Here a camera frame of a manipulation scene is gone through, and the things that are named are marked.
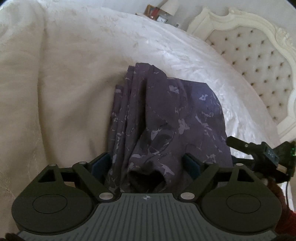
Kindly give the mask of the dark red sleeve forearm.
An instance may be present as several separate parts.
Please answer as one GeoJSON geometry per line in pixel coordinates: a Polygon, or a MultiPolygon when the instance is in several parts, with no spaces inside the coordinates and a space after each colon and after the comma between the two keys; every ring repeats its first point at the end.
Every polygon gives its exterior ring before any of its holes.
{"type": "Polygon", "coordinates": [[[273,240],[295,240],[295,212],[288,207],[283,191],[272,178],[267,179],[267,187],[279,199],[282,207],[282,214],[275,228],[278,236],[273,240]]]}

